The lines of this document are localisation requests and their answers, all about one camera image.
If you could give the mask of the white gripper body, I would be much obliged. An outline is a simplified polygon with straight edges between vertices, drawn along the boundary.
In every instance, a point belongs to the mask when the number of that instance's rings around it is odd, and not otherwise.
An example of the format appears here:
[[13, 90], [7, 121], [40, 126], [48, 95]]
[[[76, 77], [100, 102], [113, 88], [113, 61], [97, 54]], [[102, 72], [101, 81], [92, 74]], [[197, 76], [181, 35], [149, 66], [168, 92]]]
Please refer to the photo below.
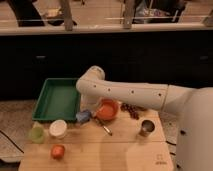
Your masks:
[[81, 96], [81, 104], [80, 104], [81, 110], [94, 111], [94, 110], [97, 109], [99, 104], [100, 104], [100, 98], [99, 97], [90, 96], [90, 95], [82, 95]]

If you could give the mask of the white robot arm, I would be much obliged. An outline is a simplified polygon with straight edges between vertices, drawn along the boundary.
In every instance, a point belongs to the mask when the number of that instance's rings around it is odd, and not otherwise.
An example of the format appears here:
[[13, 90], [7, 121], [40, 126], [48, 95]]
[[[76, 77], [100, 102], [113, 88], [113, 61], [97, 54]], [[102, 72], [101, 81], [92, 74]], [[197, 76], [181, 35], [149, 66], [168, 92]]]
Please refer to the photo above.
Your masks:
[[76, 89], [86, 108], [109, 98], [178, 116], [177, 171], [213, 171], [213, 87], [112, 82], [101, 67], [91, 66]]

